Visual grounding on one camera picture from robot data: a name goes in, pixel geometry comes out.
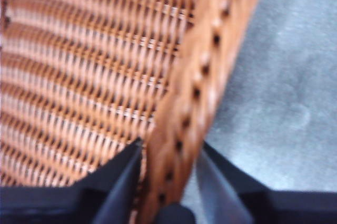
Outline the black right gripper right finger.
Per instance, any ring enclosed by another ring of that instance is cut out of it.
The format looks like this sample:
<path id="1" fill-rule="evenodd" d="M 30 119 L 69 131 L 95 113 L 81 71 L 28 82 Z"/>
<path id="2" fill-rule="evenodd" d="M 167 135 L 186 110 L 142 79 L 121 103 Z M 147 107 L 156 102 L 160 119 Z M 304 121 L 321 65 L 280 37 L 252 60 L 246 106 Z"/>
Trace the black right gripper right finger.
<path id="1" fill-rule="evenodd" d="M 209 223 L 336 223 L 335 192 L 273 190 L 208 143 L 196 173 Z"/>

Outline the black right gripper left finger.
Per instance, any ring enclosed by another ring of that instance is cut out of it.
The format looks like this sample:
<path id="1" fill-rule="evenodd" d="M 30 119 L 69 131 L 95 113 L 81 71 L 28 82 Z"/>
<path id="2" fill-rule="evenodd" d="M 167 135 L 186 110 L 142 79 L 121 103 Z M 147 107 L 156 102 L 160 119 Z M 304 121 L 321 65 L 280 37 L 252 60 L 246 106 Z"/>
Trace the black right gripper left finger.
<path id="1" fill-rule="evenodd" d="M 69 187 L 1 187 L 1 223 L 128 223 L 142 140 Z"/>

